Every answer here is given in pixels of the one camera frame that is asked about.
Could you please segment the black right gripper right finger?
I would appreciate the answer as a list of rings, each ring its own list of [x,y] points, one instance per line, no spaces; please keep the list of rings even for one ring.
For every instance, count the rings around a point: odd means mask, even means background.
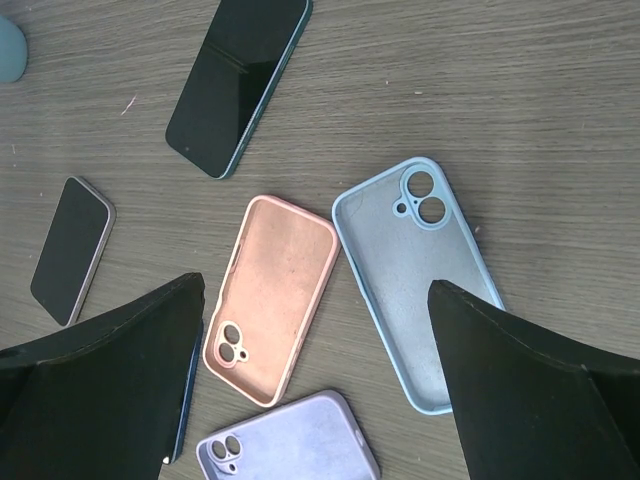
[[[473,479],[636,479],[639,362],[436,280],[428,309]]]

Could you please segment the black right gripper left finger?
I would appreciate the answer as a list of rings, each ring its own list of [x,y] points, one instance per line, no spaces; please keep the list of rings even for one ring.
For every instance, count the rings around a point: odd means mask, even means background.
[[[187,273],[1,353],[5,479],[155,479],[204,310]]]

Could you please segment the pink phone case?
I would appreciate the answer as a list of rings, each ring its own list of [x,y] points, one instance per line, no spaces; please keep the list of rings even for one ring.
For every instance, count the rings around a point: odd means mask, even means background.
[[[338,254],[331,222],[275,196],[254,197],[208,328],[207,368],[255,404],[277,404]]]

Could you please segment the teal green smartphone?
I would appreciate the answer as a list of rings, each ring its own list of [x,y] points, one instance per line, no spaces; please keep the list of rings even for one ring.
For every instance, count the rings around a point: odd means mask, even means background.
[[[169,120],[167,144],[208,176],[231,176],[312,8],[310,1],[221,1]]]

